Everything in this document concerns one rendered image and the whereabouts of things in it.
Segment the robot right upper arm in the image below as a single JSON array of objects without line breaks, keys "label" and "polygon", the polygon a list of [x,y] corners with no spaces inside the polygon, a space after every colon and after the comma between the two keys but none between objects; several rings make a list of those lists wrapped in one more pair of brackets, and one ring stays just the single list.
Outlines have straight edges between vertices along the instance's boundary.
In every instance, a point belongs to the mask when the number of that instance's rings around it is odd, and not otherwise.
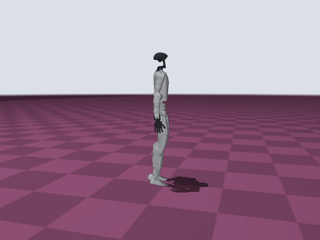
[{"label": "robot right upper arm", "polygon": [[[154,87],[154,94],[153,97],[155,96],[156,93],[160,94],[160,90],[162,89],[163,81],[165,79],[165,74],[158,72],[156,74],[156,82],[155,82],[155,87]],[[160,94],[160,100],[162,99],[162,95]]]}]

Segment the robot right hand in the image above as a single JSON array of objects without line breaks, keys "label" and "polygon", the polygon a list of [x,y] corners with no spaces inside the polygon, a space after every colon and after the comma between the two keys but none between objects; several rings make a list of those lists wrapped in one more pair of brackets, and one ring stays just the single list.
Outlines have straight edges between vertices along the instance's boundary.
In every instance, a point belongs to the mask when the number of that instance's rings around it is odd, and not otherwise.
[{"label": "robot right hand", "polygon": [[[154,115],[154,120],[155,120],[155,123],[154,123],[154,132],[156,133],[156,130],[157,130],[157,133],[163,133],[163,129],[162,129],[162,126],[164,127],[164,129],[166,128],[162,122],[160,121],[161,120],[161,116],[159,114],[159,119],[155,119],[155,115]],[[161,130],[160,130],[161,128]],[[159,132],[158,132],[158,129],[159,129]]]}]

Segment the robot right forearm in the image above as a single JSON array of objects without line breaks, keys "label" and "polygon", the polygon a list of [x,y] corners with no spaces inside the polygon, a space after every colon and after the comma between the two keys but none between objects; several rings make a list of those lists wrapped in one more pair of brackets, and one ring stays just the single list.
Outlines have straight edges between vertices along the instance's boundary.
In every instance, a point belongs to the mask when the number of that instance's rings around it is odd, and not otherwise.
[{"label": "robot right forearm", "polygon": [[160,113],[159,108],[161,104],[160,98],[161,98],[161,95],[159,93],[156,93],[153,98],[153,108],[154,108],[153,112],[154,112],[155,119],[160,119],[160,116],[159,116],[159,113]]}]

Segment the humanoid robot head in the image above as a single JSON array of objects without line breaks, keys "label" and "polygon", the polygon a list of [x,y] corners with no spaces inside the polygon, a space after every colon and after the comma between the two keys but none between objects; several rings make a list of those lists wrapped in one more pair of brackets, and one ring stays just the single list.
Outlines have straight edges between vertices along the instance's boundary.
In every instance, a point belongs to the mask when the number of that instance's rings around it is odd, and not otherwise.
[{"label": "humanoid robot head", "polygon": [[158,62],[163,61],[163,66],[158,66],[156,72],[160,71],[160,69],[163,71],[163,68],[166,68],[165,59],[168,57],[167,54],[159,52],[156,53],[153,57],[154,60],[158,60]]}]

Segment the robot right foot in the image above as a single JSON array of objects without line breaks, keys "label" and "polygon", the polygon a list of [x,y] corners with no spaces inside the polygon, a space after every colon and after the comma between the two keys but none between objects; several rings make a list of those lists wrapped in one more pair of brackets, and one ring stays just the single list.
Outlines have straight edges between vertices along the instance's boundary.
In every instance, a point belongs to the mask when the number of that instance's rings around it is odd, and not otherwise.
[{"label": "robot right foot", "polygon": [[149,183],[154,185],[159,185],[159,186],[168,186],[168,184],[166,184],[162,180],[159,179],[158,181],[156,181],[156,179],[154,180],[154,178],[152,178]]}]

